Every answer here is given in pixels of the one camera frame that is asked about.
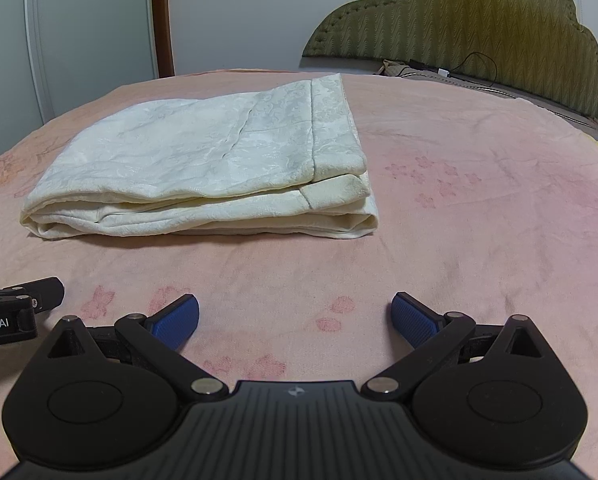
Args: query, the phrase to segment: pink bedspread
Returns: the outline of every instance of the pink bedspread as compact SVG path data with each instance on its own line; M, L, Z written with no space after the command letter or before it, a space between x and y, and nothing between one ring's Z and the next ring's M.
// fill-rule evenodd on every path
M185 292L201 304L183 354L231 385L352 378L408 351L385 311L406 290L499 324L533 318L588 403L576 463L598 479L598 147L524 100L345 75L380 211L358 240L305 235L34 238L23 197L77 132L131 104L269 89L308 75L218 72L126 86L0 157L0 287L58 276L66 314L111 324ZM0 347L0 409L38 341ZM0 474L15 457L0 424Z

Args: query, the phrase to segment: wooden door frame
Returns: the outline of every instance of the wooden door frame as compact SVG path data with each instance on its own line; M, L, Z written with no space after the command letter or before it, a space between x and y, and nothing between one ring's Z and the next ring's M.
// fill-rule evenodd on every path
M152 0L154 48L157 56L159 77L175 75L170 41L170 11L168 0Z

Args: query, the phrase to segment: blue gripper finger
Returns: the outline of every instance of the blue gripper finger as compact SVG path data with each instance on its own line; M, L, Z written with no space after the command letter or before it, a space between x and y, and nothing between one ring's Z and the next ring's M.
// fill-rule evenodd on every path
M424 344L445 327L444 317L405 292L398 292L390 306L393 326L413 348Z
M172 350L182 346L197 325L199 302L192 294L184 294L143 323L152 335Z

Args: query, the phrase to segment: folded white sheet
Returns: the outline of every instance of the folded white sheet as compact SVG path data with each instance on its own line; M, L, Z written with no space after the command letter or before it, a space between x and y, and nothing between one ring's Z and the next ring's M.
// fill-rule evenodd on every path
M377 228L377 216L336 74L121 110L72 140L27 197L20 221L43 238L357 238Z

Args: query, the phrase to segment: upholstered headboard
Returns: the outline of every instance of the upholstered headboard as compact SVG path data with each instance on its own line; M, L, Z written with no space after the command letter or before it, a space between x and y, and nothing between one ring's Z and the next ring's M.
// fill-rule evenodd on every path
M452 69L474 51L494 60L498 83L598 119L598 44L572 0L358 0L330 13L303 55ZM493 79L480 58L457 72Z

